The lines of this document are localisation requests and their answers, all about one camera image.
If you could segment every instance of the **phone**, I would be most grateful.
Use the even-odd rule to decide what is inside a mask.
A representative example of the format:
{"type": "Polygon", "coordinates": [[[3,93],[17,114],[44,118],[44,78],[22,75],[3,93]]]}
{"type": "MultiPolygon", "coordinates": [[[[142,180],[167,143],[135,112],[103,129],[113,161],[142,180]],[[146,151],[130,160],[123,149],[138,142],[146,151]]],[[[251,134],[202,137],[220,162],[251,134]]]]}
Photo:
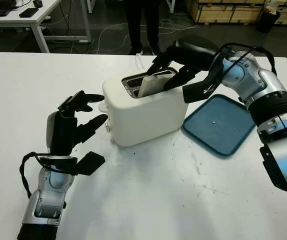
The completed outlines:
{"type": "Polygon", "coordinates": [[[33,16],[39,9],[38,8],[27,8],[25,11],[19,14],[21,18],[30,18],[33,16]]]}

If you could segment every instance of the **black pants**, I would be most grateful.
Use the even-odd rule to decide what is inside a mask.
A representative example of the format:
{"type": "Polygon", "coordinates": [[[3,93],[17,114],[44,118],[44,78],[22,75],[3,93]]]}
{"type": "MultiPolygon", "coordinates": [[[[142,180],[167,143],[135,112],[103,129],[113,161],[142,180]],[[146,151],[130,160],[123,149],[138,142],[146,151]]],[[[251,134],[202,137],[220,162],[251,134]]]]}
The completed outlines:
{"type": "Polygon", "coordinates": [[[158,44],[159,3],[160,0],[123,0],[128,21],[131,46],[136,50],[143,48],[140,42],[140,21],[142,9],[147,22],[147,36],[151,46],[158,44]]]}

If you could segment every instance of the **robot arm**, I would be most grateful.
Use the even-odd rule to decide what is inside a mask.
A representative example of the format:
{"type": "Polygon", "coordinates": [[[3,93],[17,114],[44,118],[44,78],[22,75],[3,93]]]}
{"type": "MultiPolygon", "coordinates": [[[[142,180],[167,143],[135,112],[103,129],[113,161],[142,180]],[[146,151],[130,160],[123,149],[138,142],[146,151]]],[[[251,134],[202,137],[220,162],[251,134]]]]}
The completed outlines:
{"type": "Polygon", "coordinates": [[[92,108],[88,103],[100,102],[103,99],[104,96],[85,94],[84,91],[70,96],[58,107],[58,111],[48,117],[46,143],[49,153],[31,152],[23,158],[20,173],[29,202],[18,240],[56,239],[63,209],[66,208],[66,193],[73,184],[75,176],[78,174],[89,176],[105,162],[103,156],[92,151],[78,163],[76,157],[70,156],[74,146],[88,140],[108,118],[107,115],[101,114],[87,124],[77,126],[75,112],[90,112],[92,108]],[[24,176],[25,162],[30,157],[35,157],[42,165],[38,187],[33,194],[24,176]]]}
{"type": "Polygon", "coordinates": [[[257,133],[264,144],[260,148],[263,165],[272,183],[287,191],[287,91],[277,78],[273,55],[263,47],[238,43],[227,43],[218,50],[206,39],[194,36],[193,43],[186,38],[175,41],[164,54],[156,57],[147,73],[151,75],[162,69],[165,62],[168,66],[170,61],[165,56],[179,52],[181,54],[176,58],[180,57],[180,61],[174,57],[169,59],[184,66],[165,84],[164,89],[186,84],[199,71],[209,71],[203,81],[182,87],[186,103],[207,99],[220,83],[235,90],[257,125],[257,133]],[[249,51],[234,52],[229,48],[234,45],[247,47],[249,51]],[[259,66],[250,53],[254,50],[266,54],[271,71],[259,66]]]}

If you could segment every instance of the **person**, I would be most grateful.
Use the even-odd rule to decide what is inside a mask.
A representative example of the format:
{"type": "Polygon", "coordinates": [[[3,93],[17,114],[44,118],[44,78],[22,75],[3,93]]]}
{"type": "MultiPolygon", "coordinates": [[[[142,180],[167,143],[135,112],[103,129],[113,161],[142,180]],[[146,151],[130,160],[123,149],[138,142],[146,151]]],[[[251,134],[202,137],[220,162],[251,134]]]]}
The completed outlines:
{"type": "Polygon", "coordinates": [[[128,22],[131,51],[129,55],[143,54],[140,41],[140,22],[142,9],[147,23],[147,37],[153,55],[160,54],[159,41],[159,3],[160,0],[123,0],[128,22]]]}

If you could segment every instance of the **silver robot arm segment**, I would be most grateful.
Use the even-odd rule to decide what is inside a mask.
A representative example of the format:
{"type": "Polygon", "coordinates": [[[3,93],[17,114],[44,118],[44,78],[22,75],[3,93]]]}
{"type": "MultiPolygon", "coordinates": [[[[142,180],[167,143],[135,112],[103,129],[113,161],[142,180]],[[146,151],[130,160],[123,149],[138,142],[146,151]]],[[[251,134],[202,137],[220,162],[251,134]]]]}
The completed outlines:
{"type": "MultiPolygon", "coordinates": [[[[223,60],[224,71],[245,52],[223,60]]],[[[251,113],[264,147],[260,149],[272,183],[287,191],[287,91],[277,76],[248,54],[222,79],[235,90],[251,113]]]]}

